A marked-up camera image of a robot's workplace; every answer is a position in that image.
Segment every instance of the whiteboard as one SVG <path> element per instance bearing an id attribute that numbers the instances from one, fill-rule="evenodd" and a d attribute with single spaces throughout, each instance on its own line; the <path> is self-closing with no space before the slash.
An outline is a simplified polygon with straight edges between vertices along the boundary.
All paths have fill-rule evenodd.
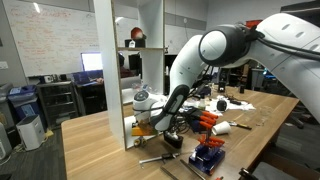
<path id="1" fill-rule="evenodd" d="M 98 52 L 91 12 L 3 0 L 26 77 L 82 71 L 82 52 Z"/>

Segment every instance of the orange handle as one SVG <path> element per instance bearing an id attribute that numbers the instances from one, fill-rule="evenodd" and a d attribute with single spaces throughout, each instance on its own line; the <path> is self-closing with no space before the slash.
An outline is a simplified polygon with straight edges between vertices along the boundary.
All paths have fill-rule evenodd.
<path id="1" fill-rule="evenodd" d="M 218 117 L 219 117 L 219 116 L 217 116 L 215 114 L 212 114 L 212 113 L 210 113 L 208 111 L 202 111 L 202 114 L 205 115 L 205 116 L 208 116 L 208 117 L 210 117 L 212 119 L 218 119 Z"/>
<path id="2" fill-rule="evenodd" d="M 209 128 L 209 129 L 212 128 L 212 125 L 209 124 L 209 123 L 206 123 L 206 122 L 203 122 L 203 121 L 200 121 L 199 123 L 200 123 L 202 126 L 206 127 L 206 128 Z"/>
<path id="3" fill-rule="evenodd" d="M 210 137 L 209 140 L 210 140 L 210 141 L 214 141 L 214 142 L 219 142 L 219 143 L 222 143 L 222 144 L 225 143 L 224 140 L 218 139 L 218 138 L 215 138 L 215 137 Z"/>
<path id="4" fill-rule="evenodd" d="M 216 124 L 216 120 L 210 119 L 209 117 L 206 117 L 206 116 L 200 116 L 200 119 L 203 121 L 206 121 L 207 123 L 210 123 L 212 125 Z"/>
<path id="5" fill-rule="evenodd" d="M 211 141 L 209 141 L 208 144 L 210 145 L 210 147 L 219 147 L 219 146 L 222 146 L 222 144 L 220 144 L 220 143 L 211 142 Z"/>
<path id="6" fill-rule="evenodd" d="M 206 136 L 202 134 L 201 137 L 198 138 L 198 141 L 200 142 L 200 144 L 204 143 L 206 141 Z"/>

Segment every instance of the computer monitor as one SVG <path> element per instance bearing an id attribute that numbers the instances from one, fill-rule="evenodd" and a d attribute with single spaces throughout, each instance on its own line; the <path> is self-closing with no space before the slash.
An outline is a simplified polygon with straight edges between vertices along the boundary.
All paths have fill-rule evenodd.
<path id="1" fill-rule="evenodd" d="M 81 53 L 83 71 L 93 71 L 103 69 L 101 53 L 89 52 Z"/>

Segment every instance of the cabinet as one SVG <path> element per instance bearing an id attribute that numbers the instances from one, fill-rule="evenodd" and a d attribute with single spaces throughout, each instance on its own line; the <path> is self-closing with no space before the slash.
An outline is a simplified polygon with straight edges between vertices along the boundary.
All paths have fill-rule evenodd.
<path id="1" fill-rule="evenodd" d="M 79 116 L 72 82 L 39 84 L 37 91 L 50 129 Z"/>
<path id="2" fill-rule="evenodd" d="M 115 4 L 121 3 L 137 10 L 138 27 L 147 36 L 145 48 L 119 47 L 115 23 Z M 106 98 L 110 129 L 125 149 L 133 145 L 130 139 L 132 119 L 125 120 L 123 99 L 126 93 L 120 88 L 118 51 L 139 51 L 142 58 L 142 81 L 157 93 L 164 92 L 164 0 L 94 0 L 99 46 L 103 62 Z"/>

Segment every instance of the white shelving unit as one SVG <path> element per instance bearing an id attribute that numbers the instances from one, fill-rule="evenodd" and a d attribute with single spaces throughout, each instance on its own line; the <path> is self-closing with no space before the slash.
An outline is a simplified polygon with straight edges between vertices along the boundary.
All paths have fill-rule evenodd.
<path id="1" fill-rule="evenodd" d="M 147 36 L 145 48 L 118 47 L 114 3 L 136 3 L 138 27 Z M 94 0 L 100 51 L 103 60 L 106 98 L 111 131 L 125 149 L 132 147 L 134 119 L 124 117 L 123 104 L 133 101 L 131 89 L 120 87 L 118 51 L 139 51 L 142 58 L 142 82 L 158 94 L 164 92 L 164 0 Z"/>

